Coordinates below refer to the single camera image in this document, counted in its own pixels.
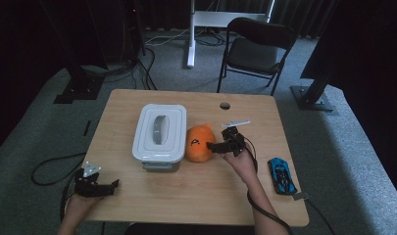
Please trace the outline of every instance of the blue toy car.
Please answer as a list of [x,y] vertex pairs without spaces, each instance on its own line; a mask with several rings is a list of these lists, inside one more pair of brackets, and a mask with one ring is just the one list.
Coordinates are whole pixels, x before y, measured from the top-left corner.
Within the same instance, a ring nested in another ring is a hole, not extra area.
[[269,170],[271,171],[274,190],[277,194],[293,195],[298,190],[292,181],[289,167],[285,160],[274,158],[268,161]]

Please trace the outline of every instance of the white plastic container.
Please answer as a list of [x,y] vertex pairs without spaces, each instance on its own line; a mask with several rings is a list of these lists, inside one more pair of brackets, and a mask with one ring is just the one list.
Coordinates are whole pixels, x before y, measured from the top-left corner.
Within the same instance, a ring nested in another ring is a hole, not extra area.
[[186,109],[182,105],[143,107],[132,153],[151,171],[176,171],[185,154]]

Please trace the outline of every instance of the wooden table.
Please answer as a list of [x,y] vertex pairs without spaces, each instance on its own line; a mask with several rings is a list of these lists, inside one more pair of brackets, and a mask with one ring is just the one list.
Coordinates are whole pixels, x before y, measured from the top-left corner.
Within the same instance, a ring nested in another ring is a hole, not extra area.
[[[220,108],[221,102],[231,105]],[[98,183],[119,179],[115,195],[97,204],[87,219],[199,223],[254,224],[247,188],[219,155],[197,164],[183,159],[176,172],[149,172],[131,153],[141,109],[147,104],[181,104],[187,110],[187,128],[209,123],[223,142],[222,123],[250,119],[238,131],[250,139],[259,162],[259,178],[280,218],[291,226],[309,222],[305,203],[277,195],[267,161],[280,157],[289,164],[300,190],[286,137],[271,96],[197,92],[114,90],[100,119],[86,161],[102,167]]]

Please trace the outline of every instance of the metal stand base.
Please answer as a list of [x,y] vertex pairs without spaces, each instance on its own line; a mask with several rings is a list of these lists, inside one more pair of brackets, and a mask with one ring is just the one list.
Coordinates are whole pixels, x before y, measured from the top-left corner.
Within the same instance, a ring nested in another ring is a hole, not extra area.
[[334,106],[329,104],[325,94],[322,94],[315,104],[311,104],[303,99],[309,86],[291,86],[290,89],[296,99],[299,110],[324,111],[329,116],[338,115],[338,111],[336,111]]
[[57,96],[54,104],[72,104],[74,100],[96,100],[105,77],[87,76],[91,81],[86,88],[79,90],[74,89],[73,79],[71,79],[64,93]]

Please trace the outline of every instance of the black chair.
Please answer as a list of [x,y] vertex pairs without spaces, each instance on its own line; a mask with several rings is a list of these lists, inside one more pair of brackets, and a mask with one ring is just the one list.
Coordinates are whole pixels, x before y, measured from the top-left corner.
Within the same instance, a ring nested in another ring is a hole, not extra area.
[[[231,34],[235,38],[229,47]],[[275,78],[271,95],[277,87],[284,62],[296,41],[293,29],[280,24],[264,23],[248,18],[232,20],[226,29],[226,44],[217,93],[227,71],[240,72],[268,79],[269,87]]]

